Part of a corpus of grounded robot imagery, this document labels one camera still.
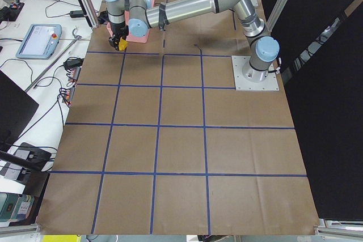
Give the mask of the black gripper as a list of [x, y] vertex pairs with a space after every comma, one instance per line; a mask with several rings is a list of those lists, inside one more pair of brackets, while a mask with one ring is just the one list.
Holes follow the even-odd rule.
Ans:
[[109, 44], [115, 50], [119, 50], [120, 38], [122, 41], [126, 41], [127, 36], [129, 35], [129, 28], [126, 22], [122, 23], [113, 23], [110, 22], [111, 31], [115, 36], [112, 36], [108, 39]]

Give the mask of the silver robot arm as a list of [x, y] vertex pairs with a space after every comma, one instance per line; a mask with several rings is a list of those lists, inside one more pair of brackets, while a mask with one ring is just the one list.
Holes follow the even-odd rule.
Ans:
[[151, 28], [165, 26], [210, 12], [233, 10], [251, 49], [250, 60], [243, 66], [243, 76], [251, 82], [262, 82], [270, 73], [269, 67], [278, 58], [280, 46], [270, 37], [264, 20], [258, 17], [251, 0], [177, 0], [151, 6], [151, 0], [105, 0], [112, 35], [109, 44], [123, 51], [126, 37], [144, 37]]

